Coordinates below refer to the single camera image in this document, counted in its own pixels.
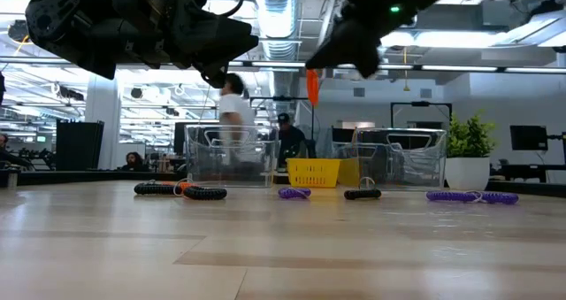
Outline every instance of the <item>yellow basket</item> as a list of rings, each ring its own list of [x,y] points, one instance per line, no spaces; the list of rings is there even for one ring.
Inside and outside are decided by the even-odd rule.
[[[335,188],[340,159],[289,158],[287,170],[293,187]]]

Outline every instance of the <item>computer monitor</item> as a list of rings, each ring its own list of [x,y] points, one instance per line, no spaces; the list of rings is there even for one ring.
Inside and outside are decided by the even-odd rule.
[[[510,126],[513,150],[548,150],[547,127]]]

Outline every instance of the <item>green plant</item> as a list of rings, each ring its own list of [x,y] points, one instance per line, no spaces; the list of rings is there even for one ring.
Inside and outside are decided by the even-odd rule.
[[[489,136],[495,125],[482,123],[479,113],[465,122],[453,115],[448,131],[449,158],[485,158],[495,147]]]

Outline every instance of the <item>white plant pot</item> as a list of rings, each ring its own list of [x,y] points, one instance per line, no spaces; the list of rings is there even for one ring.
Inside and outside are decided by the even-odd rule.
[[[450,189],[484,190],[489,182],[489,158],[447,158],[444,173]]]

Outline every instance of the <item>cap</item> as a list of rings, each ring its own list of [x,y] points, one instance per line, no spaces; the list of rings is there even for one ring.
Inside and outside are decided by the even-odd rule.
[[[279,124],[288,123],[290,120],[291,118],[289,118],[289,114],[287,113],[281,113],[277,116],[277,121]]]

